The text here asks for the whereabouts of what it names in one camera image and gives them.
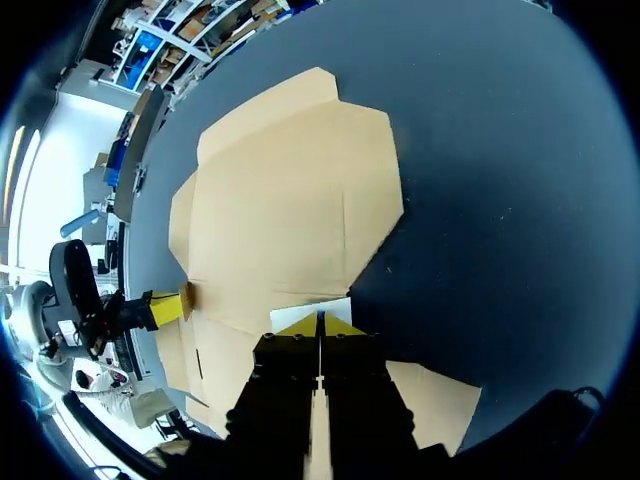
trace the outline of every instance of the shelf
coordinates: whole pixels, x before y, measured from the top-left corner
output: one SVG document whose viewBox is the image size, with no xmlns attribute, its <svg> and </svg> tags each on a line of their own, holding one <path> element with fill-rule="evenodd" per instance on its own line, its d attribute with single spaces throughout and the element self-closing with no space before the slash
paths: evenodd
<svg viewBox="0 0 640 480">
<path fill-rule="evenodd" d="M 116 83 L 118 81 L 118 78 L 120 78 L 120 74 L 122 73 L 122 70 L 127 63 L 127 59 L 129 58 L 129 55 L 131 55 L 132 50 L 136 46 L 136 43 L 138 43 L 138 38 L 140 37 L 141 33 L 142 30 L 138 29 L 138 31 L 136 31 L 135 35 L 133 36 L 131 43 L 127 47 L 127 51 L 124 53 L 124 57 L 122 57 L 120 65 L 118 65 L 118 70 L 116 70 L 116 74 L 113 76 L 113 83 Z"/>
<path fill-rule="evenodd" d="M 151 12 L 151 14 L 149 15 L 149 19 L 145 20 L 149 25 L 153 25 L 154 20 L 158 17 L 158 15 L 160 14 L 160 12 L 162 12 L 162 10 L 164 10 L 164 8 L 170 4 L 171 2 L 173 2 L 173 0 L 163 0 L 162 3 L 160 4 L 160 6 L 158 8 L 156 8 L 153 12 Z"/>
<path fill-rule="evenodd" d="M 231 14 L 236 8 L 240 7 L 242 4 L 246 3 L 247 0 L 238 0 L 236 3 L 227 8 L 224 12 L 216 17 L 214 21 L 204 27 L 204 29 L 195 36 L 193 40 L 191 40 L 191 45 L 196 45 L 202 37 L 204 37 L 213 27 L 215 27 L 218 23 L 220 23 L 225 17 Z"/>
<path fill-rule="evenodd" d="M 191 58 L 191 55 L 189 55 L 189 54 L 187 53 L 187 54 L 185 54 L 185 56 L 184 56 L 184 57 L 182 57 L 182 58 L 180 59 L 180 61 L 179 61 L 179 62 L 178 62 L 174 67 L 173 67 L 173 70 L 171 70 L 171 73 L 169 74 L 169 76 L 167 77 L 167 79 L 166 79 L 164 82 L 162 82 L 162 83 L 160 84 L 160 87 L 161 87 L 161 88 L 165 88 L 167 85 L 169 85 L 169 82 L 171 81 L 171 79 L 173 78 L 173 76 L 176 74 L 176 72 L 177 72 L 178 70 L 180 70 L 180 69 L 182 68 L 182 66 L 186 63 L 186 61 L 187 61 L 189 58 Z"/>
<path fill-rule="evenodd" d="M 151 64 L 155 61 L 155 59 L 160 54 L 160 50 L 162 50 L 166 45 L 167 45 L 167 42 L 163 40 L 160 43 L 160 45 L 158 45 L 158 48 L 156 48 L 154 52 L 151 54 L 151 56 L 149 57 L 149 60 L 147 61 L 145 66 L 142 68 L 142 71 L 140 72 L 140 76 L 138 77 L 138 80 L 136 80 L 136 83 L 133 86 L 133 90 L 138 90 L 138 87 L 140 87 L 140 83 L 144 81 L 144 76 L 149 71 L 149 67 L 151 67 Z"/>
<path fill-rule="evenodd" d="M 191 0 L 191 7 L 189 7 L 189 10 L 187 10 L 185 12 L 185 14 L 182 16 L 182 18 L 180 18 L 179 21 L 177 21 L 173 27 L 171 27 L 169 29 L 169 33 L 175 33 L 175 31 L 180 28 L 180 25 L 182 25 L 182 23 L 191 16 L 191 14 L 198 9 L 198 7 L 200 7 L 200 5 L 202 4 L 203 0 Z"/>
<path fill-rule="evenodd" d="M 136 23 L 136 26 L 142 30 L 152 33 L 156 37 L 160 37 L 162 40 L 164 40 L 167 43 L 170 43 L 171 45 L 181 48 L 186 53 L 193 55 L 194 57 L 202 60 L 203 62 L 211 61 L 211 57 L 209 55 L 198 50 L 186 40 L 183 40 L 182 38 L 176 35 L 172 35 L 171 33 L 167 32 L 166 30 L 163 30 L 160 27 L 156 27 L 155 25 L 149 25 L 146 22 L 138 22 Z"/>
</svg>

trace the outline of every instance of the gray tabletop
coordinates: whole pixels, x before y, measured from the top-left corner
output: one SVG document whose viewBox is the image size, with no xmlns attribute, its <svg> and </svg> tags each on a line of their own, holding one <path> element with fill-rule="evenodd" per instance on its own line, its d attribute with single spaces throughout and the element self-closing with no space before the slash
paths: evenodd
<svg viewBox="0 0 640 480">
<path fill-rule="evenodd" d="M 483 387 L 466 447 L 553 388 L 606 392 L 636 323 L 637 158 L 578 37 L 517 0 L 334 0 L 222 62 L 147 151 L 131 293 L 185 280 L 168 219 L 200 132 L 315 66 L 389 113 L 398 151 L 405 214 L 352 288 L 355 324 Z"/>
</svg>

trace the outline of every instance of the flattened cardboard box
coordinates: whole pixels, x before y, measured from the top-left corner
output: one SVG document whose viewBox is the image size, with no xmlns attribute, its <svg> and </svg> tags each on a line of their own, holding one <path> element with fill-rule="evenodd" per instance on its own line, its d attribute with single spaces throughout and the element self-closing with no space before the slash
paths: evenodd
<svg viewBox="0 0 640 480">
<path fill-rule="evenodd" d="M 343 297 L 402 212 L 388 116 L 341 102 L 319 68 L 207 129 L 169 226 L 195 310 L 157 333 L 169 386 L 208 406 L 190 402 L 196 418 L 226 436 L 270 311 Z"/>
</svg>

